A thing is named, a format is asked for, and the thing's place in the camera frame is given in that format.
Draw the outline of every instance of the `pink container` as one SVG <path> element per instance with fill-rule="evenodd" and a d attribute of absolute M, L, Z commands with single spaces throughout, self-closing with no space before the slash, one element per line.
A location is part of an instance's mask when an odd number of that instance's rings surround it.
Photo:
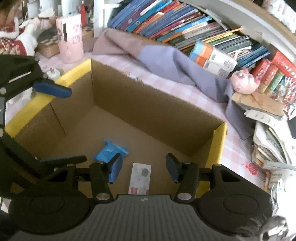
<path fill-rule="evenodd" d="M 69 15 L 57 19 L 59 51 L 64 64 L 79 61 L 84 56 L 81 15 Z"/>

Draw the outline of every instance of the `cardboard box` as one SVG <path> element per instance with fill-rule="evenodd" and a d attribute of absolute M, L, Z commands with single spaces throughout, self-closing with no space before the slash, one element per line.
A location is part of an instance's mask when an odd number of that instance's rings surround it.
<path fill-rule="evenodd" d="M 151 165 L 150 194 L 175 194 L 167 153 L 200 167 L 221 161 L 227 124 L 203 109 L 93 60 L 56 82 L 71 86 L 72 96 L 38 94 L 5 130 L 41 159 L 86 155 L 87 162 L 77 165 L 81 168 L 93 162 L 104 139 L 127 147 L 130 154 L 110 185 L 114 196 L 128 193 L 134 162 Z M 79 190 L 90 196 L 89 183 L 80 183 Z"/>

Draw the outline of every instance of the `red bottle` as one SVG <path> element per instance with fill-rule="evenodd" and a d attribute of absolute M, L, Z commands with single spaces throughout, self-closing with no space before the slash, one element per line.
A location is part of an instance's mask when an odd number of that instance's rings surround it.
<path fill-rule="evenodd" d="M 86 9 L 84 5 L 84 1 L 82 1 L 82 4 L 81 4 L 81 24 L 82 26 L 86 25 Z"/>

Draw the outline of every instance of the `gray ribbed panel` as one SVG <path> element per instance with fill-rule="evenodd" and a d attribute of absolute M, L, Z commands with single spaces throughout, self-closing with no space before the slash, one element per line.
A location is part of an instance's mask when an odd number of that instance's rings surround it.
<path fill-rule="evenodd" d="M 61 234 L 18 232 L 11 241 L 237 241 L 206 226 L 190 205 L 168 195 L 120 195 L 97 205 L 81 225 Z"/>

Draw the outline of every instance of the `pink checkered tablecloth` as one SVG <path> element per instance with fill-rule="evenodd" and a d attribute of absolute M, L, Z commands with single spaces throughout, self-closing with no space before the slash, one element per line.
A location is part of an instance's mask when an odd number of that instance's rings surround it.
<path fill-rule="evenodd" d="M 40 54 L 37 55 L 40 58 L 39 64 L 44 71 L 47 71 L 50 67 L 53 67 L 63 69 L 66 72 L 79 64 L 63 64 L 59 55 L 56 55 L 50 59 L 46 59 Z M 179 84 L 151 74 L 148 70 L 139 65 L 136 60 L 128 56 L 93 56 L 91 53 L 87 53 L 80 62 L 89 58 L 99 61 L 105 65 L 109 65 L 119 71 L 125 72 L 131 78 L 139 78 L 144 83 L 151 85 L 154 88 L 160 89 L 164 92 L 167 92 L 168 94 L 188 101 L 228 122 L 223 111 L 226 104 L 214 102 L 193 86 Z M 238 135 L 237 131 L 228 123 L 222 164 L 246 178 L 250 182 L 263 188 L 264 182 L 259 178 L 258 170 L 254 168 L 254 166 L 247 160 L 245 153 L 239 147 L 239 140 L 240 136 Z"/>

